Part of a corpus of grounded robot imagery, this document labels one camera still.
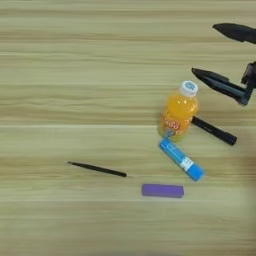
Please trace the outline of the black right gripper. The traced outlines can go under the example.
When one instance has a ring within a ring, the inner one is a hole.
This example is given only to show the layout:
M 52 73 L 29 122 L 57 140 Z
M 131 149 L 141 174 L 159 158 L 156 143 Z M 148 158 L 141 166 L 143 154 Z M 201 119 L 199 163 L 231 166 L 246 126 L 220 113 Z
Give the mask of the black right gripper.
M 229 39 L 256 44 L 256 28 L 235 23 L 214 24 L 213 28 Z M 239 101 L 244 106 L 249 103 L 253 90 L 256 89 L 256 61 L 249 63 L 243 74 L 241 83 L 245 85 L 245 88 L 239 87 L 231 83 L 227 77 L 211 71 L 197 68 L 192 68 L 191 71 L 211 89 Z

